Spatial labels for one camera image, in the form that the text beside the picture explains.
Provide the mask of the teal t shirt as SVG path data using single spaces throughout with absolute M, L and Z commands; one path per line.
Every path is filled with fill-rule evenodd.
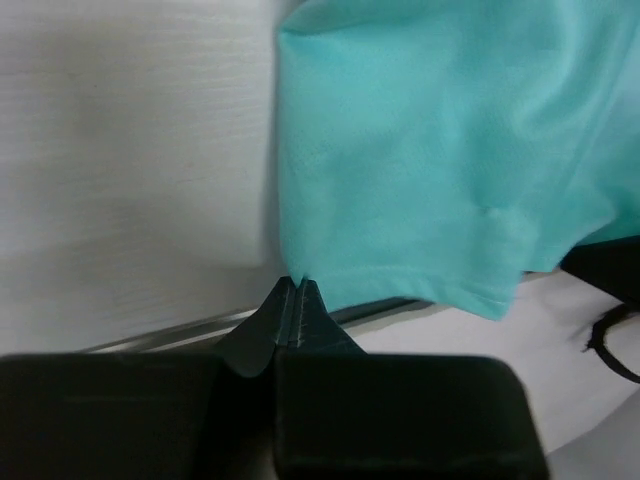
M 491 319 L 639 232 L 635 1 L 306 1 L 278 32 L 281 251 L 330 309 Z

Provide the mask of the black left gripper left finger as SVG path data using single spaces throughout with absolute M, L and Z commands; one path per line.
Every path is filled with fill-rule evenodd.
M 295 294 L 293 281 L 281 277 L 260 307 L 214 345 L 215 356 L 242 378 L 261 375 L 279 345 Z

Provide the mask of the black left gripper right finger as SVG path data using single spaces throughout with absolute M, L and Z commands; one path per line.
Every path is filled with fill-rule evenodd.
M 364 354 L 326 310 L 318 285 L 303 279 L 296 290 L 289 349 L 304 353 Z

